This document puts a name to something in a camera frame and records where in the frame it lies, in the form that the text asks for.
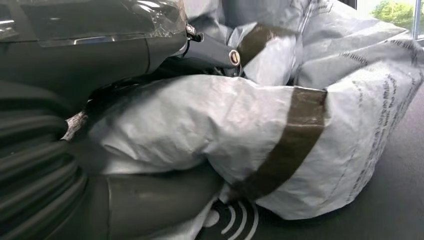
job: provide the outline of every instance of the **gray bag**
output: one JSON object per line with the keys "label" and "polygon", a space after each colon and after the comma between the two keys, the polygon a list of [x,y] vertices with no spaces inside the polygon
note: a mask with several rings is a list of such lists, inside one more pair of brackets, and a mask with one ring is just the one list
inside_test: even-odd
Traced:
{"label": "gray bag", "polygon": [[[288,220],[352,202],[423,82],[422,48],[404,29],[355,18],[338,1],[184,3],[191,21],[234,47],[261,26],[272,33],[245,65],[249,79],[192,75],[141,86],[94,125],[93,141],[117,164],[139,162],[141,173],[208,160],[228,183],[222,200],[247,197]],[[296,86],[285,86],[290,77]]]}

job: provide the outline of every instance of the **green tree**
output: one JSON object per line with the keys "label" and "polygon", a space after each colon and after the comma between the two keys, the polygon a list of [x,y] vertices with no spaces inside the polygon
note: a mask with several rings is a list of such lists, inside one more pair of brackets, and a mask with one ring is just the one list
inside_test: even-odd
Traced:
{"label": "green tree", "polygon": [[[405,2],[383,0],[371,12],[374,18],[411,30],[414,24],[414,6]],[[424,14],[420,12],[420,28],[424,29]]]}

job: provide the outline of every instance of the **white wireless symbol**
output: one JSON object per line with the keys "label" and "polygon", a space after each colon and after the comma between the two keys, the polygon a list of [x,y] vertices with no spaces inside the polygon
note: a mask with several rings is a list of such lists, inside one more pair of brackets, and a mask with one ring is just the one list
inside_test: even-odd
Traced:
{"label": "white wireless symbol", "polygon": [[[241,223],[240,223],[240,226],[235,231],[235,233],[232,236],[230,236],[228,240],[236,240],[245,229],[246,223],[248,221],[248,212],[246,210],[245,205],[240,201],[237,202],[237,204],[240,207],[241,213],[242,213]],[[252,204],[251,206],[253,209],[253,224],[249,233],[244,238],[244,240],[251,240],[253,236],[255,235],[256,229],[258,228],[258,223],[259,223],[258,209],[256,208],[255,204]],[[230,220],[228,225],[221,231],[222,235],[227,234],[233,228],[234,223],[236,222],[236,210],[234,209],[234,207],[228,206],[227,209],[229,210],[229,213],[230,213]],[[205,227],[211,227],[215,225],[216,223],[218,223],[219,218],[220,218],[219,213],[215,210],[212,210],[209,213],[208,220],[207,220],[208,223],[205,224]]]}

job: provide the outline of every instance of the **window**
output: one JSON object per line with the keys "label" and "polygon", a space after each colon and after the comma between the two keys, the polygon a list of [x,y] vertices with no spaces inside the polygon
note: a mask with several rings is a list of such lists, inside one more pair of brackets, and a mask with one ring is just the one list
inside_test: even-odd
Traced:
{"label": "window", "polygon": [[370,16],[410,30],[424,42],[424,13],[421,0],[357,0],[361,16]]}

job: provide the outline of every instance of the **metal bolt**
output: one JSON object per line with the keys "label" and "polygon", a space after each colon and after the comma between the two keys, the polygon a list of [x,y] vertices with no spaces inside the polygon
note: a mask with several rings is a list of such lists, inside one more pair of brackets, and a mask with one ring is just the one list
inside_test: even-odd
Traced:
{"label": "metal bolt", "polygon": [[240,54],[236,50],[231,50],[229,52],[229,60],[231,61],[231,64],[234,66],[238,66],[240,64]]}
{"label": "metal bolt", "polygon": [[187,24],[187,26],[185,26],[185,31],[192,36],[196,35],[196,29],[190,24]]}

